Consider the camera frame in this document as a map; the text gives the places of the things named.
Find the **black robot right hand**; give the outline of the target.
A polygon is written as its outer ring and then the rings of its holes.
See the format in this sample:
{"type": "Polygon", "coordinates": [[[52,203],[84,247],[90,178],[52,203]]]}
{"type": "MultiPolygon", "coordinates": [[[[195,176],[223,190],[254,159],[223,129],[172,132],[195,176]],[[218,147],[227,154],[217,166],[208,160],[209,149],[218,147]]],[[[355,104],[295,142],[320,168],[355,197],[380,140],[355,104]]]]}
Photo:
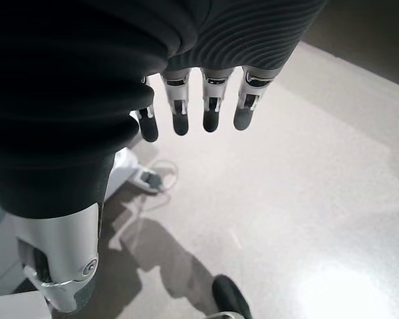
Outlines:
{"type": "Polygon", "coordinates": [[[160,74],[174,131],[203,74],[203,127],[216,130],[227,80],[244,75],[233,119],[246,129],[323,1],[0,1],[0,206],[23,271],[60,312],[88,302],[114,156],[158,138],[160,74]]]}

